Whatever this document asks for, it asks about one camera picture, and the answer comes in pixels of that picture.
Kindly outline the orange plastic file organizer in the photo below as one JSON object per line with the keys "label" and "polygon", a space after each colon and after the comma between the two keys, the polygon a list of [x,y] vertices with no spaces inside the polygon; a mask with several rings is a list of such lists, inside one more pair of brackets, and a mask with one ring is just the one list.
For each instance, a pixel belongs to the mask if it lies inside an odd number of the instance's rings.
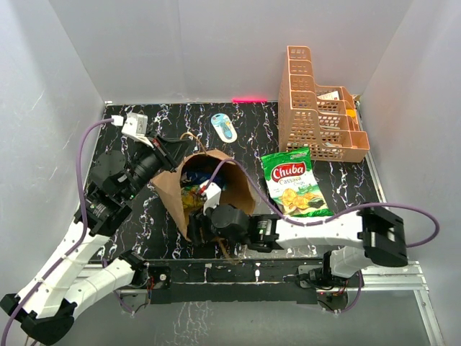
{"label": "orange plastic file organizer", "polygon": [[[339,91],[341,100],[318,94]],[[279,149],[309,148],[313,161],[359,163],[370,145],[361,130],[354,98],[343,86],[315,81],[310,49],[287,46],[278,96]]]}

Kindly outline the yellow green snack bag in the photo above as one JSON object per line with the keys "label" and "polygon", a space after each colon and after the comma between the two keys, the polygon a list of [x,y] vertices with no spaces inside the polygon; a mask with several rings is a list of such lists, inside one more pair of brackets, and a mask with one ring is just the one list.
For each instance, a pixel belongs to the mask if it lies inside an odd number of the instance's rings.
{"label": "yellow green snack bag", "polygon": [[204,205],[199,185],[187,185],[181,188],[181,201],[184,210],[201,208]]}

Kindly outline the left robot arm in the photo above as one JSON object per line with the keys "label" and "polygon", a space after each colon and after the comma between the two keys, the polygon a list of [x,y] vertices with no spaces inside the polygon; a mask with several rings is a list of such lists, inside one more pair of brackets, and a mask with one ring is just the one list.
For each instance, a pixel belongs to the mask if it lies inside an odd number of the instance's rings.
{"label": "left robot arm", "polygon": [[190,143],[152,135],[138,144],[132,161],[120,151],[99,156],[89,176],[88,194],[63,241],[26,287],[1,300],[1,308],[28,337],[54,345],[94,303],[118,288],[147,283],[146,261],[132,251],[80,282],[75,279],[131,214],[128,203],[158,172],[175,172]]}

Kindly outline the white card in organizer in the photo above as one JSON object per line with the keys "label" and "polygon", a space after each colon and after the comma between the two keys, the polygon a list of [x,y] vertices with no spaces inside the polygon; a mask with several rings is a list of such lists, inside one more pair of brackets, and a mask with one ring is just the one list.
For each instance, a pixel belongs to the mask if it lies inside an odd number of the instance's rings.
{"label": "white card in organizer", "polygon": [[335,91],[332,91],[332,92],[327,92],[325,94],[318,94],[317,98],[321,99],[321,100],[328,100],[328,101],[331,101],[331,100],[339,101],[339,100],[341,100],[341,95],[340,95],[339,91],[335,90]]}

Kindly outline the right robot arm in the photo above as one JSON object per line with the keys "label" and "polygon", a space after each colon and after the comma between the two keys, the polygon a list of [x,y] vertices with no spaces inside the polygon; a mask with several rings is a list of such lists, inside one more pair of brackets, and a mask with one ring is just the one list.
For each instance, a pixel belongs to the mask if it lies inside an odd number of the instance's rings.
{"label": "right robot arm", "polygon": [[195,246],[219,238],[263,253],[330,246],[321,267],[299,270],[293,276],[294,281],[315,288],[342,286],[372,265],[408,264],[403,219],[377,203],[337,216],[315,218],[310,223],[275,214],[249,216],[235,206],[216,205],[190,213],[187,237]]}

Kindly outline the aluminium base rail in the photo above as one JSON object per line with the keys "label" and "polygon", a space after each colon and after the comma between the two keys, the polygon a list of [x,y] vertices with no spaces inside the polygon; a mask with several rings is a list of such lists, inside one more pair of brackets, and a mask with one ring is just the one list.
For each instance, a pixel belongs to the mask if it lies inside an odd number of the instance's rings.
{"label": "aluminium base rail", "polygon": [[316,259],[154,259],[154,287],[126,288],[77,321],[75,345],[443,345],[418,263],[345,286],[298,280]]}

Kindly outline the brown paper bag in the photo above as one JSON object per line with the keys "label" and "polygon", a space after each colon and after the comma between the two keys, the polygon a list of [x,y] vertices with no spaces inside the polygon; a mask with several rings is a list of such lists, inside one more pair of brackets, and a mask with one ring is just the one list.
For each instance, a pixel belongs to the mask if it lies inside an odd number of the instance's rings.
{"label": "brown paper bag", "polygon": [[163,170],[151,182],[181,236],[194,247],[218,244],[229,260],[224,243],[245,238],[231,219],[246,223],[256,207],[249,179],[224,152],[206,149],[190,132],[180,138],[195,141],[200,151],[180,158],[176,169]]}

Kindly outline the blue Burts chips bag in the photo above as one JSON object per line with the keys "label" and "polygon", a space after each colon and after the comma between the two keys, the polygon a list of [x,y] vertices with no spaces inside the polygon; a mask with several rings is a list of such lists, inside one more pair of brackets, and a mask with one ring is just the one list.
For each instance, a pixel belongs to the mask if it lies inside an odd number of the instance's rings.
{"label": "blue Burts chips bag", "polygon": [[209,180],[211,176],[212,174],[209,172],[183,171],[180,177],[180,186],[201,185],[203,182]]}

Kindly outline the blue correction tape blister pack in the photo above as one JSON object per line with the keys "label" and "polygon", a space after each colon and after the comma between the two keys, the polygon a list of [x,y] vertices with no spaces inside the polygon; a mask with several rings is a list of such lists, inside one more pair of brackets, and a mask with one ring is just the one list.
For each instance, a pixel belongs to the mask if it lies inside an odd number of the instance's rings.
{"label": "blue correction tape blister pack", "polygon": [[233,143],[237,139],[237,133],[231,119],[224,113],[217,113],[211,117],[211,124],[224,143]]}

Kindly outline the green Chuba cassava chips bag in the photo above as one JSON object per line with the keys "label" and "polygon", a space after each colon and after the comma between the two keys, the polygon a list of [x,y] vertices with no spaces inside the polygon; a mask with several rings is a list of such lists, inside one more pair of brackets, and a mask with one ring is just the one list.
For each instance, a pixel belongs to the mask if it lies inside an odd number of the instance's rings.
{"label": "green Chuba cassava chips bag", "polygon": [[269,196],[283,214],[300,218],[333,215],[314,176],[309,148],[263,156],[261,165]]}

